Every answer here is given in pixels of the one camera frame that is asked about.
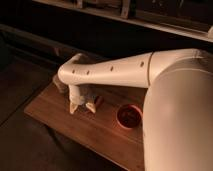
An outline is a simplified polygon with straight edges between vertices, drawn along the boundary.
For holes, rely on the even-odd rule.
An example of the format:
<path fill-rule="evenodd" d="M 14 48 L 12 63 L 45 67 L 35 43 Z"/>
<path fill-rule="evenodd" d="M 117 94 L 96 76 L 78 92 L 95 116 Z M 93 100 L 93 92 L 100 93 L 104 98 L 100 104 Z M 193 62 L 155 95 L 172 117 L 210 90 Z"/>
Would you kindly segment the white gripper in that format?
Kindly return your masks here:
<path fill-rule="evenodd" d="M 69 85 L 69 99 L 71 101 L 69 105 L 69 112 L 74 114 L 78 108 L 78 105 L 82 105 L 85 102 L 85 95 L 79 86 Z M 86 108 L 92 112 L 96 112 L 96 106 L 92 102 L 86 104 Z"/>

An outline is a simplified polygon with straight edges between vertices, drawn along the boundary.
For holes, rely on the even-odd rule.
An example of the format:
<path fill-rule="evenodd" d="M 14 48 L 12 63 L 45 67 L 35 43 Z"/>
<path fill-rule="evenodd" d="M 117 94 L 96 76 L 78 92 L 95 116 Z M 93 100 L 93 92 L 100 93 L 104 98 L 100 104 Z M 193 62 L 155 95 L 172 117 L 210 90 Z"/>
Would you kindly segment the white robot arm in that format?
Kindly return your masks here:
<path fill-rule="evenodd" d="M 88 64 L 77 54 L 58 76 L 80 105 L 81 84 L 140 87 L 145 171 L 213 171 L 213 54 L 151 52 Z"/>

